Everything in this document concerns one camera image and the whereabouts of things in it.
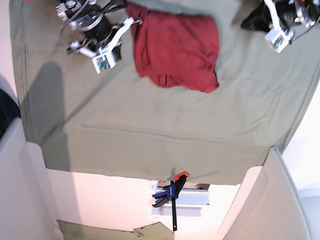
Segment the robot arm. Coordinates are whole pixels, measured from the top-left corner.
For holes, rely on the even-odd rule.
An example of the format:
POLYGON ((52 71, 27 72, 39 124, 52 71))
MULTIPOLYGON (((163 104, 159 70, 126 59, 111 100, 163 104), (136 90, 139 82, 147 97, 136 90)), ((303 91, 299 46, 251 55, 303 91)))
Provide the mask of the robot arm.
POLYGON ((290 35, 289 43, 292 44, 320 23, 318 0, 272 0, 271 3, 276 13, 270 12, 264 0, 242 21, 240 27, 268 33, 274 26, 272 16, 275 16, 284 33, 290 35))
POLYGON ((66 52, 79 53, 93 59, 94 63, 107 64, 112 68, 121 59, 122 35, 131 26, 142 24, 142 19, 128 17, 121 23, 111 23, 107 14, 128 6, 126 0, 111 0, 101 7, 95 0, 58 0, 57 16, 64 22, 60 37, 65 42, 66 52), (70 27, 79 31, 84 40, 69 42, 64 31, 70 27))

